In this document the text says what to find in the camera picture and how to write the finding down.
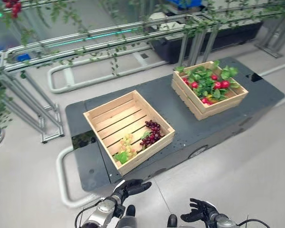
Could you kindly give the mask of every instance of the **hanging vine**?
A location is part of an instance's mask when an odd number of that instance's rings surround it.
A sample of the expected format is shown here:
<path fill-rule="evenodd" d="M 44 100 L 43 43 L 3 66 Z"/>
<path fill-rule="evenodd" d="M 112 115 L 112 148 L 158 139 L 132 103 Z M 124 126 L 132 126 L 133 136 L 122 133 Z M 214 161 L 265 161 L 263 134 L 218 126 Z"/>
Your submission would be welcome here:
<path fill-rule="evenodd" d="M 21 32 L 21 42 L 23 45 L 27 45 L 31 41 L 39 43 L 39 46 L 41 47 L 42 51 L 38 55 L 38 57 L 42 57 L 43 55 L 52 55 L 54 53 L 59 52 L 58 50 L 51 51 L 48 47 L 46 47 L 38 38 L 37 33 L 34 31 L 33 28 L 28 28 L 24 25 L 24 18 L 21 14 L 22 10 L 25 8 L 31 8 L 31 5 L 34 5 L 36 8 L 36 14 L 42 21 L 42 23 L 47 27 L 51 28 L 50 21 L 48 18 L 44 16 L 45 10 L 50 10 L 50 20 L 52 23 L 56 23 L 58 19 L 62 19 L 62 21 L 65 24 L 71 23 L 73 26 L 76 27 L 77 32 L 82 33 L 85 35 L 85 38 L 83 38 L 83 42 L 86 41 L 87 38 L 90 38 L 91 35 L 89 33 L 90 26 L 85 26 L 83 24 L 82 19 L 80 18 L 78 12 L 76 9 L 73 8 L 71 2 L 66 2 L 65 0 L 59 0 L 56 2 L 52 2 L 51 0 L 47 1 L 47 4 L 44 6 L 44 4 L 40 4 L 38 0 L 30 0 L 26 1 L 25 3 L 21 3 L 19 0 L 3 0 L 4 5 L 0 4 L 0 14 L 2 14 L 1 20 L 5 22 L 6 26 L 10 26 L 11 24 L 16 25 Z M 121 14 L 120 7 L 121 7 L 121 1 L 119 0 L 103 0 L 99 1 L 102 5 L 104 5 L 109 14 L 111 15 L 113 21 L 116 25 L 119 23 L 127 23 L 126 17 Z M 265 5 L 264 9 L 260 10 L 257 14 L 255 14 L 255 9 L 244 9 L 244 7 L 248 6 L 249 0 L 225 0 L 227 10 L 225 10 L 223 13 L 217 13 L 217 9 L 222 9 L 223 7 L 216 7 L 214 0 L 206 0 L 207 7 L 203 10 L 207 10 L 207 14 L 212 17 L 212 21 L 215 23 L 218 23 L 219 25 L 225 25 L 227 24 L 230 28 L 235 28 L 238 26 L 238 22 L 229 22 L 227 23 L 227 20 L 230 18 L 233 18 L 237 14 L 240 14 L 241 16 L 247 16 L 250 15 L 250 17 L 247 20 L 262 20 L 265 18 L 264 12 L 270 12 L 270 11 L 280 11 L 285 15 L 285 0 L 269 0 L 268 3 Z M 181 4 L 183 8 L 187 8 L 188 5 L 190 5 L 191 0 L 181 0 Z M 232 9 L 232 6 L 237 3 L 237 6 L 241 9 L 240 11 L 235 12 Z M 128 5 L 131 9 L 135 10 L 137 13 L 138 19 L 147 22 L 150 15 L 156 12 L 164 12 L 166 8 L 166 4 L 163 0 L 158 0 L 158 4 L 154 7 L 150 7 L 152 11 L 149 13 L 145 13 L 144 15 L 140 15 L 139 12 L 144 12 L 144 9 L 142 10 L 141 7 L 145 7 L 142 5 L 141 0 L 129 0 Z M 173 30 L 174 26 L 169 26 L 167 22 L 163 23 L 162 29 L 165 29 L 166 31 Z M 193 20 L 192 17 L 186 17 L 185 18 L 185 26 L 183 27 L 183 33 L 188 34 L 189 36 L 195 36 L 197 33 L 201 33 L 205 29 L 209 27 L 209 21 L 202 20 L 198 22 L 197 28 L 192 29 L 191 25 L 197 24 L 196 21 Z M 152 32 L 144 23 L 142 26 L 133 29 L 132 33 L 136 35 L 149 35 L 150 32 Z M 114 76 L 119 76 L 118 74 L 118 56 L 119 52 L 125 51 L 127 49 L 127 38 L 124 33 L 122 33 L 122 30 L 120 30 L 120 33 L 116 33 L 116 38 L 118 40 L 123 40 L 124 43 L 118 47 L 111 48 L 110 45 L 108 45 L 107 50 L 105 51 L 106 54 L 110 57 L 110 68 L 112 70 L 112 74 Z M 131 44 L 132 47 L 135 47 L 135 45 L 139 45 L 140 43 Z M 76 58 L 83 57 L 87 54 L 86 48 L 83 46 L 82 48 L 79 48 L 74 51 L 76 56 L 67 60 L 59 61 L 60 64 L 63 65 L 69 65 L 72 66 L 73 62 Z M 103 56 L 104 52 L 98 52 L 95 51 L 93 53 L 89 53 L 90 58 L 89 60 L 91 62 L 96 62 L 101 59 L 101 56 Z M 8 62 L 14 63 L 15 60 L 13 59 L 14 53 L 10 53 L 9 57 L 7 59 Z M 30 64 L 29 60 L 26 60 L 25 63 L 28 65 Z M 3 98 L 7 98 L 5 94 L 6 89 L 0 85 L 0 100 L 3 100 Z M 9 111 L 6 109 L 5 104 L 3 102 L 0 102 L 0 126 L 2 126 L 3 123 L 6 123 L 6 121 L 9 120 Z"/>

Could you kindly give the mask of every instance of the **red berry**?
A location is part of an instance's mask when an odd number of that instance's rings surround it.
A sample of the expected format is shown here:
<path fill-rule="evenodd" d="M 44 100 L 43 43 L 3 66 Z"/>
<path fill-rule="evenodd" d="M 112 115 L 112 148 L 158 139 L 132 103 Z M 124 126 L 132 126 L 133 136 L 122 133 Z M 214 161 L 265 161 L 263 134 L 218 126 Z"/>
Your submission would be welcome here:
<path fill-rule="evenodd" d="M 215 82 L 213 88 L 214 88 L 214 89 L 220 89 L 220 88 L 221 88 L 221 83 L 220 83 L 220 82 Z"/>
<path fill-rule="evenodd" d="M 197 89 L 199 87 L 199 84 L 197 82 L 192 82 L 191 87 Z"/>
<path fill-rule="evenodd" d="M 188 79 L 187 78 L 183 78 L 182 79 L 187 85 L 189 84 Z"/>
<path fill-rule="evenodd" d="M 206 103 L 208 103 L 208 102 L 209 102 L 209 101 L 208 101 L 208 99 L 207 99 L 207 98 L 205 98 L 205 97 L 204 97 L 201 101 L 202 101 L 202 103 L 203 103 L 203 104 L 206 104 Z"/>
<path fill-rule="evenodd" d="M 17 13 L 19 13 L 19 10 L 20 10 L 20 9 L 17 8 L 16 5 L 14 5 L 14 6 L 13 6 L 13 9 L 12 9 L 12 12 L 13 12 L 13 14 L 17 14 Z"/>
<path fill-rule="evenodd" d="M 21 9 L 21 2 L 17 2 L 17 3 L 15 4 L 15 6 L 16 6 L 18 9 Z"/>
<path fill-rule="evenodd" d="M 211 75 L 212 80 L 216 81 L 218 77 L 216 75 Z"/>
<path fill-rule="evenodd" d="M 6 8 L 12 8 L 11 2 L 9 1 L 9 2 L 5 3 L 5 7 L 6 7 Z"/>
<path fill-rule="evenodd" d="M 227 81 L 227 80 L 221 82 L 221 87 L 222 87 L 222 88 L 228 88 L 229 85 L 230 85 L 230 82 Z"/>

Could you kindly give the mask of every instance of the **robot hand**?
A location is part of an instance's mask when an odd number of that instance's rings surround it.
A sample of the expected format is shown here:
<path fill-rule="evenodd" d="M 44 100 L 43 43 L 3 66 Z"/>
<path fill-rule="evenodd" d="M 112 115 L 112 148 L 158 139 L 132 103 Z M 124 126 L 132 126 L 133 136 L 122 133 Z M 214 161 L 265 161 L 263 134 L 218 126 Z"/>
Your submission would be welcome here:
<path fill-rule="evenodd" d="M 127 180 L 115 188 L 112 197 L 117 196 L 120 199 L 119 204 L 122 205 L 126 198 L 149 189 L 151 185 L 151 182 L 143 184 L 143 180 Z"/>
<path fill-rule="evenodd" d="M 219 214 L 212 204 L 198 199 L 190 199 L 191 213 L 181 215 L 180 218 L 185 222 L 195 222 L 202 220 L 207 228 L 237 228 L 238 226 L 226 215 Z"/>
<path fill-rule="evenodd" d="M 185 222 L 195 222 L 198 220 L 206 222 L 210 220 L 212 216 L 218 214 L 217 209 L 205 201 L 190 199 L 190 202 L 193 202 L 190 203 L 190 207 L 193 207 L 193 209 L 191 209 L 191 213 L 180 216 L 180 218 Z"/>
<path fill-rule="evenodd" d="M 120 218 L 124 214 L 125 207 L 123 206 L 123 202 L 126 198 L 149 189 L 151 184 L 151 182 L 143 184 L 143 180 L 135 179 L 122 181 L 117 185 L 110 197 L 107 197 L 103 201 L 89 207 L 92 208 L 96 206 L 96 210 L 85 221 L 82 228 L 107 227 L 112 217 Z M 77 219 L 79 214 L 75 219 L 75 228 L 77 228 Z"/>

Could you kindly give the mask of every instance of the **tiled floor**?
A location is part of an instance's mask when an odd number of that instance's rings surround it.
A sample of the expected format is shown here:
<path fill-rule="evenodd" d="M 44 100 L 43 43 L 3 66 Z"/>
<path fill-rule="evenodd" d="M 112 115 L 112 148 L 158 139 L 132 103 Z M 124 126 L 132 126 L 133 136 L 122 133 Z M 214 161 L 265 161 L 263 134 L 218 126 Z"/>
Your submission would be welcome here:
<path fill-rule="evenodd" d="M 285 63 L 285 56 L 274 59 L 252 43 L 217 51 L 209 58 L 227 56 L 235 57 L 258 73 Z M 131 59 L 121 64 L 130 66 Z M 30 73 L 63 111 L 70 103 L 170 74 L 173 66 L 160 66 L 65 94 L 48 91 L 48 69 L 32 69 Z M 79 69 L 77 74 L 83 74 L 83 79 L 106 72 L 94 64 L 88 72 Z M 285 92 L 285 71 L 266 79 Z M 16 116 L 8 127 L 0 145 L 0 227 L 73 227 L 79 209 L 69 209 L 62 204 L 55 169 L 57 155 L 71 143 L 64 112 L 62 119 L 66 136 L 48 144 L 40 144 L 39 134 Z M 66 172 L 72 198 L 86 195 L 81 189 L 72 154 L 66 158 Z M 130 197 L 125 203 L 136 206 L 139 227 L 165 227 L 169 214 L 179 216 L 189 212 L 189 198 L 195 197 L 213 202 L 236 222 L 248 214 L 273 228 L 285 228 L 285 105 L 271 110 L 248 131 L 151 181 L 153 185 L 148 191 Z M 194 226 L 204 227 L 202 223 Z"/>

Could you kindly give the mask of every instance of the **metal frame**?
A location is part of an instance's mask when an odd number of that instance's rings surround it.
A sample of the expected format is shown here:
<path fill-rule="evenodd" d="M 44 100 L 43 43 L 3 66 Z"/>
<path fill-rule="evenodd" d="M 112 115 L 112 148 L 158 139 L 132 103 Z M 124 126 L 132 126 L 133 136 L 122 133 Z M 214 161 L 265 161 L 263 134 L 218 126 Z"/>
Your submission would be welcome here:
<path fill-rule="evenodd" d="M 259 8 L 259 7 L 263 7 L 263 5 L 254 6 L 254 8 Z M 274 11 L 274 12 L 264 13 L 263 16 L 273 16 L 273 15 L 279 15 L 279 14 L 284 14 L 284 13 L 285 12 Z M 92 31 L 89 31 L 88 34 L 76 33 L 76 34 L 72 34 L 69 36 L 63 36 L 63 37 L 58 37 L 58 38 L 54 38 L 54 39 L 48 39 L 48 40 L 41 41 L 41 42 L 31 43 L 31 44 L 28 44 L 27 46 L 19 46 L 19 47 L 11 48 L 6 52 L 0 52 L 0 70 L 1 70 L 0 80 L 4 83 L 4 85 L 6 87 L 10 88 L 15 93 L 15 95 L 17 95 L 22 101 L 24 101 L 25 104 L 37 114 L 37 116 L 38 116 L 37 124 L 36 124 L 36 120 L 33 117 L 31 117 L 28 113 L 26 113 L 23 109 L 21 109 L 17 104 L 14 104 L 10 101 L 4 101 L 4 102 L 6 102 L 7 106 L 12 111 L 14 111 L 21 119 L 23 119 L 26 123 L 31 125 L 37 131 L 41 132 L 41 134 L 42 134 L 41 138 L 42 138 L 43 143 L 46 143 L 48 140 L 52 140 L 52 139 L 60 137 L 60 136 L 64 136 L 63 126 L 61 123 L 58 105 L 51 102 L 50 99 L 41 90 L 41 88 L 28 75 L 28 77 L 27 77 L 28 82 L 49 104 L 46 107 L 42 107 L 40 102 L 37 99 L 35 99 L 31 95 L 31 93 L 26 88 L 24 88 L 24 86 L 18 80 L 16 80 L 14 78 L 14 75 L 16 73 L 23 72 L 26 69 L 31 68 L 31 67 L 37 67 L 37 66 L 42 66 L 43 64 L 49 64 L 52 61 L 60 61 L 60 60 L 65 60 L 65 59 L 77 57 L 78 56 L 78 53 L 77 53 L 78 50 L 81 50 L 84 54 L 89 54 L 89 53 L 98 52 L 98 51 L 102 51 L 102 50 L 106 50 L 106 49 L 116 48 L 116 47 L 118 47 L 120 45 L 124 45 L 124 44 L 129 45 L 129 44 L 136 43 L 136 42 L 147 41 L 147 40 L 150 40 L 152 38 L 162 38 L 162 37 L 165 37 L 167 35 L 183 33 L 184 32 L 183 28 L 175 28 L 175 29 L 173 28 L 173 29 L 166 30 L 166 31 L 156 31 L 156 32 L 152 32 L 152 33 L 146 34 L 146 35 L 138 35 L 138 36 L 134 36 L 134 37 L 130 37 L 130 38 L 123 38 L 123 39 L 104 42 L 104 43 L 100 43 L 100 44 L 89 45 L 85 48 L 80 48 L 80 49 L 77 48 L 77 49 L 72 49 L 72 50 L 68 50 L 68 51 L 63 51 L 61 53 L 32 59 L 32 60 L 30 60 L 29 65 L 27 65 L 25 63 L 8 64 L 5 59 L 9 56 L 10 53 L 36 50 L 36 49 L 40 49 L 41 46 L 43 48 L 48 48 L 48 47 L 50 48 L 51 45 L 60 44 L 60 43 L 65 42 L 65 41 L 70 41 L 70 40 L 79 39 L 79 38 L 84 40 L 84 39 L 87 39 L 86 37 L 89 38 L 89 37 L 92 37 L 94 35 L 107 34 L 109 32 L 120 32 L 120 31 L 125 31 L 126 29 L 135 29 L 138 27 L 147 27 L 147 26 L 152 26 L 152 25 L 158 25 L 158 24 L 162 24 L 162 23 L 167 23 L 169 21 L 178 21 L 178 20 L 184 19 L 186 17 L 192 17 L 192 16 L 194 17 L 194 16 L 198 16 L 198 15 L 203 15 L 204 17 L 209 18 L 209 16 L 207 14 L 204 14 L 204 13 L 193 13 L 193 14 L 177 15 L 177 16 L 163 18 L 163 19 L 140 21 L 140 22 L 124 24 L 124 25 L 120 25 L 120 26 L 114 26 L 114 27 L 109 27 L 109 28 L 92 30 Z M 245 20 L 245 19 L 249 19 L 249 18 L 251 18 L 251 15 L 239 16 L 239 17 L 235 17 L 235 18 L 231 18 L 231 19 L 226 19 L 226 22 L 228 23 L 228 22 L 234 22 L 234 21 L 241 21 L 241 20 Z M 208 23 L 208 26 L 214 26 L 214 28 L 215 28 L 215 26 L 218 26 L 218 23 L 216 21 L 210 21 Z M 186 29 L 196 29 L 197 27 L 198 27 L 198 25 L 194 24 L 194 25 L 186 26 Z M 195 42 L 192 44 L 192 46 L 194 46 L 196 48 L 192 48 L 191 52 L 190 52 L 190 56 L 191 56 L 190 63 L 191 64 L 196 63 L 197 56 L 199 54 L 201 44 L 202 44 L 202 41 L 204 39 L 204 35 L 206 34 L 206 32 L 207 32 L 207 28 L 205 28 L 201 34 L 199 34 L 195 37 Z M 214 29 L 212 34 L 211 34 L 212 38 L 210 39 L 210 42 L 208 43 L 208 48 L 207 48 L 207 52 L 205 54 L 204 60 L 207 60 L 208 54 L 211 51 L 211 43 L 215 39 L 215 36 L 216 36 L 215 33 L 216 32 Z M 279 42 L 277 42 L 275 44 L 275 48 L 277 50 L 279 50 L 281 48 L 281 46 L 283 45 L 283 42 L 285 39 L 285 32 L 283 33 L 282 38 L 281 38 L 282 40 L 280 40 Z M 186 46 L 184 43 L 182 45 L 182 49 L 181 49 L 179 65 L 182 64 L 185 47 Z M 49 111 L 54 111 L 55 116 L 51 115 L 49 113 Z M 58 133 L 56 133 L 54 135 L 46 136 L 45 120 L 49 120 L 51 123 L 53 123 L 58 128 Z"/>
<path fill-rule="evenodd" d="M 255 46 L 275 58 L 282 57 L 283 55 L 280 54 L 279 51 L 285 44 L 285 28 L 282 30 L 281 35 L 273 43 L 273 45 L 270 46 L 269 43 L 272 41 L 275 32 L 280 28 L 283 23 L 285 23 L 285 17 L 280 18 L 276 25 L 268 30 L 267 34 L 265 35 L 265 38 L 260 43 L 255 44 Z"/>
<path fill-rule="evenodd" d="M 14 95 L 16 95 L 23 103 L 28 106 L 37 116 L 37 120 L 32 117 L 29 113 L 24 111 L 17 103 L 9 99 L 3 98 L 0 102 L 3 102 L 8 109 L 15 113 L 20 119 L 34 128 L 36 131 L 41 133 L 41 142 L 47 143 L 58 137 L 64 136 L 63 124 L 61 121 L 61 115 L 59 106 L 54 104 L 49 97 L 41 90 L 37 83 L 31 78 L 27 72 L 22 72 L 26 75 L 27 81 L 32 87 L 40 94 L 41 97 L 48 103 L 47 106 L 43 107 L 41 103 L 30 93 L 23 85 L 19 82 L 15 76 L 2 71 L 0 73 L 0 82 L 3 86 L 10 89 Z M 48 135 L 46 131 L 46 122 L 50 121 L 57 127 L 57 132 Z"/>
<path fill-rule="evenodd" d="M 128 55 L 128 54 L 133 54 L 134 57 L 138 60 L 138 62 L 140 62 L 141 66 L 135 69 L 131 69 L 131 70 L 127 70 L 127 71 L 123 71 L 123 72 L 119 72 L 119 76 L 115 76 L 113 74 L 107 75 L 107 76 L 103 76 L 103 77 L 99 77 L 99 78 L 95 78 L 95 79 L 91 79 L 91 80 L 87 80 L 84 82 L 79 82 L 79 83 L 75 83 L 75 79 L 74 79 L 74 75 L 72 73 L 72 68 L 73 67 L 77 67 L 77 66 L 81 66 L 81 65 L 85 65 L 85 64 L 91 64 L 92 62 L 89 59 L 86 60 L 81 60 L 81 61 L 76 61 L 73 62 L 72 66 L 67 66 L 67 65 L 62 65 L 62 66 L 57 66 L 57 67 L 53 67 L 51 68 L 48 72 L 47 72 L 47 83 L 49 86 L 49 89 L 52 93 L 54 94 L 59 94 L 59 93 L 63 93 L 63 92 L 69 92 L 72 90 L 76 90 L 76 89 L 80 89 L 86 86 L 91 86 L 97 83 L 101 83 L 104 81 L 108 81 L 108 80 L 112 80 L 115 78 L 120 78 L 122 76 L 126 76 L 132 73 L 136 73 L 139 71 L 143 71 L 146 69 L 151 69 L 153 67 L 158 67 L 164 64 L 167 64 L 168 62 L 166 61 L 159 61 L 156 63 L 152 63 L 152 64 L 147 64 L 144 59 L 139 58 L 139 51 L 144 51 L 144 50 L 149 50 L 151 49 L 150 46 L 144 46 L 144 47 L 139 47 L 139 48 L 135 48 L 135 49 L 131 49 L 131 50 L 127 50 L 127 51 L 122 51 L 122 52 L 118 52 L 116 53 L 117 56 L 123 56 L 123 55 Z M 110 56 L 100 56 L 98 57 L 99 60 L 105 60 L 105 59 L 109 59 L 111 58 Z M 61 88 L 55 88 L 54 87 L 54 82 L 53 82 L 53 74 L 57 71 L 60 70 L 64 70 L 64 76 L 66 79 L 66 86 L 61 87 Z"/>

